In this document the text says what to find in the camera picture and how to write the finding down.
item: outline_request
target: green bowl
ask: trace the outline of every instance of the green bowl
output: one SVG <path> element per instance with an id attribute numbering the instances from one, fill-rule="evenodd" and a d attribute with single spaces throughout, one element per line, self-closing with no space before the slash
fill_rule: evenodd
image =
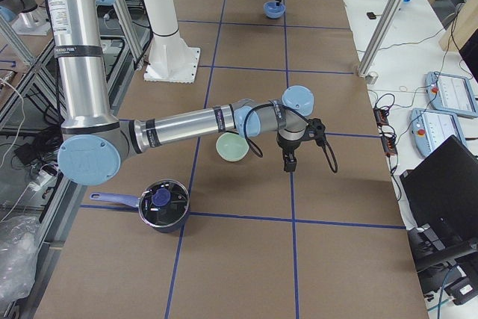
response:
<path id="1" fill-rule="evenodd" d="M 242 160 L 249 151 L 247 142 L 238 134 L 226 132 L 219 136 L 216 141 L 216 150 L 219 156 L 229 162 Z"/>

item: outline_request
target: white pillar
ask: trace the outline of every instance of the white pillar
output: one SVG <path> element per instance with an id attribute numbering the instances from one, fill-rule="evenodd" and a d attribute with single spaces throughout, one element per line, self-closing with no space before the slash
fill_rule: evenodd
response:
<path id="1" fill-rule="evenodd" d="M 173 0 L 144 0 L 154 31 L 145 80 L 194 82 L 199 48 L 189 48 L 181 38 Z"/>

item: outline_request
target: plastic bag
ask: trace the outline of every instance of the plastic bag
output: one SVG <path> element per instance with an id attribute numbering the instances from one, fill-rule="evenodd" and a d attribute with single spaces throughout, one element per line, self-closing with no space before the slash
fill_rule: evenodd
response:
<path id="1" fill-rule="evenodd" d="M 35 281 L 36 217 L 18 216 L 0 223 L 0 308 L 27 297 Z"/>

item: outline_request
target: white table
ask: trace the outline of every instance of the white table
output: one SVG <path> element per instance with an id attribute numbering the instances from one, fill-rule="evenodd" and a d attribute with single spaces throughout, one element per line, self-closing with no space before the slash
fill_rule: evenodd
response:
<path id="1" fill-rule="evenodd" d="M 350 28 L 360 58 L 379 22 L 379 17 L 371 20 L 368 19 L 366 13 L 374 12 L 377 16 L 382 14 L 387 1 L 344 0 Z M 395 103 L 398 105 L 408 106 L 413 101 L 413 106 L 410 108 L 394 107 L 391 109 L 388 121 L 398 135 L 405 132 L 409 126 L 412 109 L 425 108 L 429 102 L 425 90 L 418 89 L 424 86 L 425 75 L 429 71 L 441 71 L 442 73 L 471 77 L 464 62 L 461 62 L 463 69 L 460 68 L 462 58 L 458 52 L 448 52 L 445 56 L 445 51 L 439 46 L 438 41 L 444 32 L 442 24 L 427 0 L 411 0 L 409 3 L 403 3 L 381 48 L 398 43 L 416 43 L 434 34 L 436 36 L 420 44 L 394 46 L 390 49 L 381 50 L 374 59 L 370 70 L 379 73 L 379 78 L 374 85 L 368 85 L 368 89 L 375 92 L 369 92 L 371 104 L 375 104 L 376 95 L 380 97 L 386 93 L 394 94 Z M 478 94 L 477 82 L 472 79 L 471 83 L 474 93 Z M 387 96 L 379 105 L 390 105 L 391 100 L 391 96 Z M 470 120 L 460 117 L 459 122 L 466 137 L 478 137 L 478 119 Z M 478 155 L 478 141 L 468 141 L 468 148 L 473 154 Z M 415 168 L 422 162 L 423 157 L 415 147 L 415 142 L 409 130 L 401 136 L 397 149 L 399 164 L 395 176 L 398 180 L 398 176 L 404 170 Z M 396 160 L 396 158 L 391 159 L 392 166 L 395 165 Z M 404 194 L 400 200 L 400 210 L 407 228 L 412 228 L 416 223 Z M 427 305 L 430 308 L 437 302 L 438 299 L 435 299 Z M 441 308 L 441 319 L 474 319 L 477 312 L 478 298 L 472 299 L 463 306 L 455 306 L 448 302 Z M 436 318 L 436 310 L 431 311 L 429 316 L 430 318 Z"/>

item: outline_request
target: black monitor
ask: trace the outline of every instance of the black monitor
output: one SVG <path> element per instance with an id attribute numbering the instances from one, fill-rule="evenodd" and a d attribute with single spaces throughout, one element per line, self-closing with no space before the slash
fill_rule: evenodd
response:
<path id="1" fill-rule="evenodd" d="M 455 136 L 400 179 L 418 226 L 428 223 L 445 248 L 478 238 L 478 159 Z M 478 288 L 478 253 L 454 259 Z"/>

